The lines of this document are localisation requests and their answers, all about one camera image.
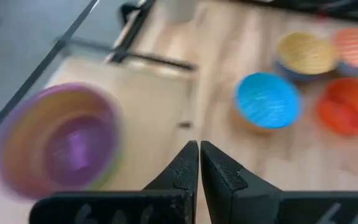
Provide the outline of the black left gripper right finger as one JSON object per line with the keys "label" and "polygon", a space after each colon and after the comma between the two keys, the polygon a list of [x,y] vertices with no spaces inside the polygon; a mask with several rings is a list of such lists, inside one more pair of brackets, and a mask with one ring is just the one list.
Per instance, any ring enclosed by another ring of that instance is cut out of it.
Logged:
{"label": "black left gripper right finger", "polygon": [[209,141],[200,159],[212,224],[358,224],[358,191],[283,191]]}

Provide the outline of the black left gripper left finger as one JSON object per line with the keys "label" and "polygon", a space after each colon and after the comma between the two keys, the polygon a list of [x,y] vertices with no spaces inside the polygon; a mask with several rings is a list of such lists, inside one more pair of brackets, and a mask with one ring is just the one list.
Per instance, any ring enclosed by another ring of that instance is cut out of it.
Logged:
{"label": "black left gripper left finger", "polygon": [[33,205],[29,224],[194,224],[198,166],[189,141],[142,190],[55,193]]}

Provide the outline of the blue-inside orange-outside patterned bowl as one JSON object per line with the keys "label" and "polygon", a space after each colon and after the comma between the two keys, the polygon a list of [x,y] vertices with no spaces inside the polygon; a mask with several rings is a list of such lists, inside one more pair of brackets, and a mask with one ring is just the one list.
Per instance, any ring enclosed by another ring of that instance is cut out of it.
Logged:
{"label": "blue-inside orange-outside patterned bowl", "polygon": [[302,112],[299,90],[277,74],[253,73],[240,78],[233,87],[229,119],[239,130],[275,133],[293,126]]}

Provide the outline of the purple plastic bowl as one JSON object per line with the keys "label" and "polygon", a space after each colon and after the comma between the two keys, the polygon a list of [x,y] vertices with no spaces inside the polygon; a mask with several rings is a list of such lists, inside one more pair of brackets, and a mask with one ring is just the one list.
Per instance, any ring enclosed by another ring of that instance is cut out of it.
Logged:
{"label": "purple plastic bowl", "polygon": [[85,83],[48,87],[19,103],[0,129],[0,183],[40,199],[101,185],[117,159],[121,112],[115,99]]}

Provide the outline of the orange plastic bowl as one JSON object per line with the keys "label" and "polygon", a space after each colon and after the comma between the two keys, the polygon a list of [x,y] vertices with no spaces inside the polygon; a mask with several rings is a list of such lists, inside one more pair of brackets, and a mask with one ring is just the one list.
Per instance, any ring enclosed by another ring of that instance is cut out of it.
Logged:
{"label": "orange plastic bowl", "polygon": [[358,135],[358,79],[340,78],[329,82],[316,110],[323,125],[333,132]]}

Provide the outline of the yellow-inside blue diamond-pattern bowl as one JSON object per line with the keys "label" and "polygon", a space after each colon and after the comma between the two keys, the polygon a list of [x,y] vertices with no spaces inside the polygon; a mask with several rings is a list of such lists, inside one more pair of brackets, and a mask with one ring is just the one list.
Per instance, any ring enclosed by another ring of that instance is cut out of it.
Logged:
{"label": "yellow-inside blue diamond-pattern bowl", "polygon": [[310,81],[333,71],[338,61],[330,41],[309,32],[292,32],[278,42],[274,64],[291,80]]}

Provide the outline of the orange-inside blue-outside patterned bowl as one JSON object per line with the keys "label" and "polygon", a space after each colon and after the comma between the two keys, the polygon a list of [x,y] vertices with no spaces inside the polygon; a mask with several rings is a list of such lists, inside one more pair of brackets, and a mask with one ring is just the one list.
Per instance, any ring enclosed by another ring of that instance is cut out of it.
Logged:
{"label": "orange-inside blue-outside patterned bowl", "polygon": [[337,50],[337,70],[347,77],[358,77],[358,28],[337,31],[333,37]]}

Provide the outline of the white plant pot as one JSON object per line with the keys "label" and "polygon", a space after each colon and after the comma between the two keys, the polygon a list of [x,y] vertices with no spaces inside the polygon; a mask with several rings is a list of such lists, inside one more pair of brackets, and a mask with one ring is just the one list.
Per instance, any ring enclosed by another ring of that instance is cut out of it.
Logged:
{"label": "white plant pot", "polygon": [[170,22],[188,22],[195,17],[199,0],[162,0],[165,17]]}

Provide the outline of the black aluminium table frame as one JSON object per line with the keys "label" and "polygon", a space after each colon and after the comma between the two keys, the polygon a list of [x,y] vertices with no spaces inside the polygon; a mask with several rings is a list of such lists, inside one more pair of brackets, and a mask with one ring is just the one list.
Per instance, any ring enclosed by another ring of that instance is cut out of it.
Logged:
{"label": "black aluminium table frame", "polygon": [[[121,4],[119,14],[123,24],[123,39],[117,48],[127,50],[131,47],[154,5],[163,0],[144,0],[138,4]],[[324,15],[335,19],[358,22],[358,0],[230,0],[242,5],[258,6],[300,12],[304,14]]]}

